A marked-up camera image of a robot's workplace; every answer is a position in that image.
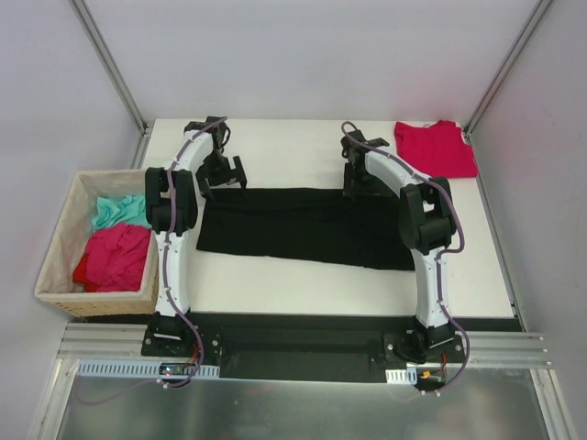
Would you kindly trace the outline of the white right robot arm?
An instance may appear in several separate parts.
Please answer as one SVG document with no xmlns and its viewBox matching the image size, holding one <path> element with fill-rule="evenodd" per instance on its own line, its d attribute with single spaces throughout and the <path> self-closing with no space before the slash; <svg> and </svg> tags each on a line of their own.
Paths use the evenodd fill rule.
<svg viewBox="0 0 587 440">
<path fill-rule="evenodd" d="M 458 231 L 450 211 L 452 198 L 445 178 L 432 178 L 394 155 L 382 138 L 368 140 L 357 128 L 345 131 L 341 156 L 347 161 L 343 193 L 391 197 L 398 203 L 398 232 L 410 250 L 416 275 L 413 350 L 434 361 L 454 337 L 448 318 L 446 252 Z"/>
</svg>

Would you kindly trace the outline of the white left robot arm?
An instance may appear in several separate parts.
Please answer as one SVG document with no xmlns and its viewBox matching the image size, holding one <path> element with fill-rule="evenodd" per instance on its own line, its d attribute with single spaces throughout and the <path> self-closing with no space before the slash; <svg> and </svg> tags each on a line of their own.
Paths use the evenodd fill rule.
<svg viewBox="0 0 587 440">
<path fill-rule="evenodd" d="M 248 183 L 240 157 L 224 155 L 230 136 L 225 116 L 192 121 L 184 128 L 174 157 L 145 171 L 146 218 L 159 256 L 158 296 L 148 329 L 176 357 L 187 355 L 197 339 L 197 330 L 186 316 L 190 310 L 187 248 L 198 219 L 197 196 L 210 200 L 215 187 L 237 184 L 244 189 Z"/>
</svg>

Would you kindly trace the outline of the wicker laundry basket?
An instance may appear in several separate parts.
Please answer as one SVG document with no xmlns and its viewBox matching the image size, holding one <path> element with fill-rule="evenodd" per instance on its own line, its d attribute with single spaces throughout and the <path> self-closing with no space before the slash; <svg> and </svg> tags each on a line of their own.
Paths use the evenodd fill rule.
<svg viewBox="0 0 587 440">
<path fill-rule="evenodd" d="M 88 292 L 73 281 L 73 272 L 93 233 L 92 217 L 100 197 L 120 198 L 145 192 L 144 170 L 77 172 L 61 209 L 50 247 L 34 290 L 35 297 L 76 316 L 152 314 L 158 298 L 158 249 L 150 240 L 137 291 Z"/>
</svg>

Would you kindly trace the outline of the black flower print t-shirt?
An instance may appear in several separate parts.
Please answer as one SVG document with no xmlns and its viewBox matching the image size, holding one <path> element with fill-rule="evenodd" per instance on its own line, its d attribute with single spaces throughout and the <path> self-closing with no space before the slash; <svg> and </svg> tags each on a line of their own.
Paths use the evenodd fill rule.
<svg viewBox="0 0 587 440">
<path fill-rule="evenodd" d="M 214 189 L 205 203 L 200 251 L 412 271 L 395 197 L 338 189 Z"/>
</svg>

